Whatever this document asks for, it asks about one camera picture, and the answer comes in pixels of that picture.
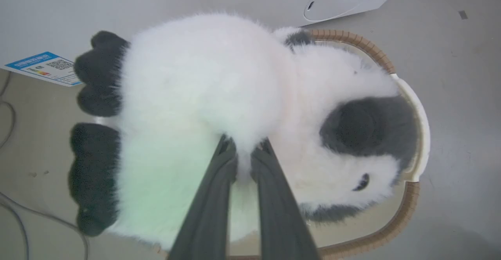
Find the plush toy eye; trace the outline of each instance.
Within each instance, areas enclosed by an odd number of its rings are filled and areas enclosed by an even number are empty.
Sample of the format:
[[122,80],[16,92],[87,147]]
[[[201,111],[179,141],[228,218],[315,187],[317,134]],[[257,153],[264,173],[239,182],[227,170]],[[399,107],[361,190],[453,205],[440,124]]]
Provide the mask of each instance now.
[[360,180],[360,183],[358,184],[358,186],[356,188],[353,189],[353,191],[361,191],[361,190],[365,189],[368,184],[369,184],[369,174],[365,173],[362,176],[362,180]]

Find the black and white plush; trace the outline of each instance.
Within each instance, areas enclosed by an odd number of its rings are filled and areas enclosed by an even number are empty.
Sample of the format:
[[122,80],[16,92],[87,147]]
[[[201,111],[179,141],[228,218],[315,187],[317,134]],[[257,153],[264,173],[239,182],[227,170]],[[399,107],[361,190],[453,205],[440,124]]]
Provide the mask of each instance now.
[[391,194],[415,148],[413,112],[380,67],[228,15],[100,32],[75,61],[70,193],[88,235],[170,249],[221,135],[238,153],[229,238],[258,229],[250,155],[269,138],[307,219],[340,221]]

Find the qr code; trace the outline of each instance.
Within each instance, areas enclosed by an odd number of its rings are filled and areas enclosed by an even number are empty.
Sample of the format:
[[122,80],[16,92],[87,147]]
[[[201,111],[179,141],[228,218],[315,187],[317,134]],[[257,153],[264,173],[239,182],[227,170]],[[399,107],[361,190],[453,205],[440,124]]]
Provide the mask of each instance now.
[[46,63],[46,65],[48,65],[50,67],[54,67],[55,69],[59,69],[59,70],[64,70],[64,69],[67,69],[67,68],[70,68],[71,66],[73,66],[73,64],[71,62],[67,62],[66,60],[57,60],[57,61],[49,62],[49,63]]

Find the woven rim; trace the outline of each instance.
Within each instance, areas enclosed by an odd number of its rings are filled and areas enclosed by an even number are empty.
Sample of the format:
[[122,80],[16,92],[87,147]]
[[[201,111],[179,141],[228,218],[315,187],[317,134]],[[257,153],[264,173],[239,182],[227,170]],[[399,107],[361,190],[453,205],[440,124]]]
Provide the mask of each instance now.
[[[350,44],[368,54],[372,60],[381,65],[388,74],[396,73],[393,63],[391,63],[386,54],[371,41],[360,35],[343,30],[311,30],[310,33],[316,41],[336,41]],[[404,194],[400,207],[386,226],[365,237],[352,239],[340,244],[333,244],[332,246],[319,247],[320,256],[324,260],[342,259],[387,244],[407,226],[416,209],[418,197],[419,182],[405,181]],[[258,255],[229,256],[228,259],[259,260],[261,257]]]

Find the black fur patch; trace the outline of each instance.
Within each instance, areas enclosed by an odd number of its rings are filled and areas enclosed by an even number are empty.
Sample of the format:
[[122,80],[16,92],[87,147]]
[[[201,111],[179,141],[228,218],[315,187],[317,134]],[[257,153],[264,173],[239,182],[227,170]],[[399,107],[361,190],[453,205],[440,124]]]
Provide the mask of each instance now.
[[301,30],[297,33],[288,35],[285,44],[291,48],[293,46],[309,45],[313,44],[313,39],[308,32]]
[[80,108],[91,115],[111,117],[120,110],[116,86],[120,79],[120,62],[128,42],[117,35],[101,31],[91,40],[92,50],[75,60],[78,78],[86,84],[77,96]]
[[360,211],[360,208],[354,206],[332,205],[329,208],[321,207],[313,212],[306,212],[304,217],[315,222],[340,222],[345,218],[356,216]]
[[77,226],[86,235],[99,235],[117,216],[114,176],[119,134],[107,126],[80,123],[71,132],[70,144],[75,160],[68,185],[79,206]]
[[404,170],[417,141],[411,106],[402,96],[368,97],[344,103],[324,121],[320,136],[325,147],[354,156],[390,154]]

